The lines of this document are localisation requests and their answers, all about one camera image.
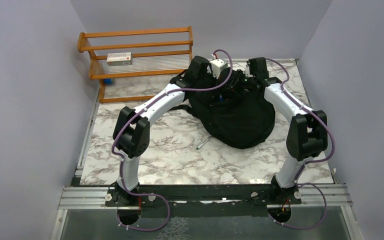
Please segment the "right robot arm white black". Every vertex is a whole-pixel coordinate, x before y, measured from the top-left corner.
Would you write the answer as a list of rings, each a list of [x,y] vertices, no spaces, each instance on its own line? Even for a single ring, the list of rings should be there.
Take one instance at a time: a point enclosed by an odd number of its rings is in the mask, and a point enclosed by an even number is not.
[[[272,104],[286,118],[289,130],[286,138],[288,151],[280,171],[272,178],[269,199],[280,204],[297,188],[297,180],[310,163],[318,163],[316,158],[328,147],[333,137],[327,127],[324,111],[315,111],[293,96],[285,87],[286,82],[269,77],[267,58],[256,57],[247,60],[248,84],[257,84],[263,91],[264,99]]]

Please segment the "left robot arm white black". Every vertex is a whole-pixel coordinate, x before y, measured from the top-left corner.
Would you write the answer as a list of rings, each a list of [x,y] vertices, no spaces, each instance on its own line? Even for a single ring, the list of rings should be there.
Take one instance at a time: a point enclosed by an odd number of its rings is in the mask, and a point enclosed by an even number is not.
[[[233,60],[212,60],[194,56],[187,69],[175,75],[157,95],[135,108],[120,110],[113,132],[111,153],[120,159],[114,191],[124,205],[132,205],[141,196],[138,171],[141,155],[150,143],[151,126],[191,93],[205,93],[223,87],[233,75]]]

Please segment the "black student backpack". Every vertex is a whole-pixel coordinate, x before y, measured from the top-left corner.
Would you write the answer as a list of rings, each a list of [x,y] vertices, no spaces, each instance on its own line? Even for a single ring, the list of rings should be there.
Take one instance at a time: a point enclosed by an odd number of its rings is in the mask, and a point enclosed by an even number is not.
[[[264,99],[262,90],[258,98],[235,96],[228,90],[229,80],[219,93],[193,93],[187,99],[189,106],[180,104],[173,109],[185,110],[199,119],[211,136],[230,147],[248,149],[257,146],[274,129],[274,106]]]

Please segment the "green capped marker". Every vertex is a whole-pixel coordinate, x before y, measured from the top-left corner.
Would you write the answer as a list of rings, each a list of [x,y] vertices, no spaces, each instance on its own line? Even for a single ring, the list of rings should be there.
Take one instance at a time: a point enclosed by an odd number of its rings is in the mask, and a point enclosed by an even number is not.
[[[199,143],[195,149],[200,150],[209,140],[211,140],[211,138],[212,138],[212,136],[207,137],[205,140],[203,140],[201,143]]]

